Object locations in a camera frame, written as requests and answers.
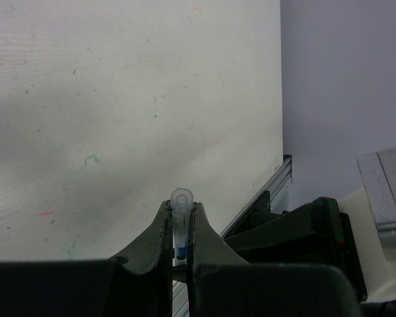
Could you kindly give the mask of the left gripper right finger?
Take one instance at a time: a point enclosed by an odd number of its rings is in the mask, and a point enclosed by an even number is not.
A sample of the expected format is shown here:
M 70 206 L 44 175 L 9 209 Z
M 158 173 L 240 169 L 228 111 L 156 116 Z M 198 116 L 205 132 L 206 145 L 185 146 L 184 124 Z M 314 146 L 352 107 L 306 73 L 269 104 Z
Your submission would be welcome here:
M 245 310 L 246 288 L 237 277 L 248 264 L 212 228 L 202 203 L 189 221 L 187 292 L 190 316 L 238 315 Z

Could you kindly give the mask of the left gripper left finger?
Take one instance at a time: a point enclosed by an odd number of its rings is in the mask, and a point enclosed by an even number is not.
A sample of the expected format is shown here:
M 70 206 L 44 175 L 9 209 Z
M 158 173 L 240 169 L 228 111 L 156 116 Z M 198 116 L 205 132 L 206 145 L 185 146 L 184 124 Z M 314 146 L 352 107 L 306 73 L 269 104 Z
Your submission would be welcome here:
M 112 316 L 172 315 L 172 228 L 163 201 L 152 223 L 112 257 Z

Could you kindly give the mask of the clear pen cap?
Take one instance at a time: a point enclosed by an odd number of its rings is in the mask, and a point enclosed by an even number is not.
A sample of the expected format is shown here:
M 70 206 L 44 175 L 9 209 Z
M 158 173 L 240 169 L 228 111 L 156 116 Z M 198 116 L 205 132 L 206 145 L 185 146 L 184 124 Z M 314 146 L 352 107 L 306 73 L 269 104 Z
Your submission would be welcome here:
M 183 265 L 187 259 L 189 217 L 193 210 L 193 193 L 186 188 L 177 188 L 170 196 L 173 221 L 175 264 Z

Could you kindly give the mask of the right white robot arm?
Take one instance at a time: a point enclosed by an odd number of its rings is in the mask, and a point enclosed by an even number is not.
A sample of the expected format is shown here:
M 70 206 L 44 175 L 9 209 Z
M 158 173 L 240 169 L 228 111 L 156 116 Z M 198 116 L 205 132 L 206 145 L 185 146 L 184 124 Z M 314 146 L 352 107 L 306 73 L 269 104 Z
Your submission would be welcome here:
M 367 298 L 347 214 L 320 197 L 281 214 L 256 208 L 225 236 L 231 269 L 215 316 L 361 316 Z

